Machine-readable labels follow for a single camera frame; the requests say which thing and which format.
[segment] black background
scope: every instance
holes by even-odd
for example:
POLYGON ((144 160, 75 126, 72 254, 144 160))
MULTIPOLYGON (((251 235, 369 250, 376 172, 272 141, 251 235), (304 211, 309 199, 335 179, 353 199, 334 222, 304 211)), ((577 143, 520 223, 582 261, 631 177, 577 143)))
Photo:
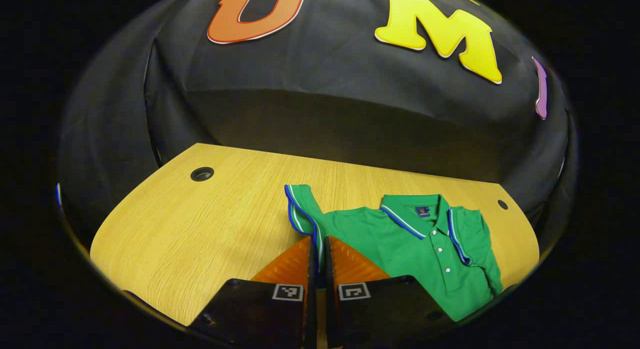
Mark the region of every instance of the black background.
MULTIPOLYGON (((27 0, 24 94, 9 103, 3 192, 2 295, 16 347, 181 347, 206 344, 128 306, 91 275, 55 212, 60 113, 74 80, 125 23, 158 0, 27 0)), ((551 60, 569 87, 580 139, 567 234, 514 294, 432 347, 613 347, 638 335, 633 166, 638 125, 631 0, 482 0, 551 60)))

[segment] polo shirt collar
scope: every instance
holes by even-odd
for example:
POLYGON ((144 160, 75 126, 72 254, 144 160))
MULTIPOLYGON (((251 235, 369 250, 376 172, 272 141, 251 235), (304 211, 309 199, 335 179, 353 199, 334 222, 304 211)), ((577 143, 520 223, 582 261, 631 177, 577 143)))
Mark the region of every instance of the polo shirt collar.
POLYGON ((448 210, 450 205, 441 194, 385 195, 382 197, 380 209, 388 214, 394 222, 420 239, 424 239, 434 230, 434 227, 442 234, 449 235, 448 210), (420 219, 414 209, 408 206, 436 206, 435 223, 420 219))

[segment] wood grain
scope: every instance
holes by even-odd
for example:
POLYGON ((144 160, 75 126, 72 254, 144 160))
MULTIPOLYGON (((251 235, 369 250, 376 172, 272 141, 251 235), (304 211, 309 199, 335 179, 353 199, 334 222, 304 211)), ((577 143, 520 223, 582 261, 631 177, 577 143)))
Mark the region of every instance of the wood grain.
POLYGON ((379 208, 384 194, 442 194, 482 212, 505 288, 538 262, 533 229, 496 183, 208 144, 190 147, 126 196, 98 230, 91 259, 120 289, 188 326, 227 279, 249 280, 303 238, 288 220, 287 184, 310 185, 325 213, 379 208), (199 167, 214 175, 191 180, 199 167))

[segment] clothing label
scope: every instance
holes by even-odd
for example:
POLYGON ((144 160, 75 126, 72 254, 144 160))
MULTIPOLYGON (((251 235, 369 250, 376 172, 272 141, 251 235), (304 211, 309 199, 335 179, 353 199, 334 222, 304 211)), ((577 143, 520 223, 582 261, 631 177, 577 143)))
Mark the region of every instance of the clothing label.
POLYGON ((415 212, 418 213, 418 217, 430 217, 429 207, 415 207, 415 212))

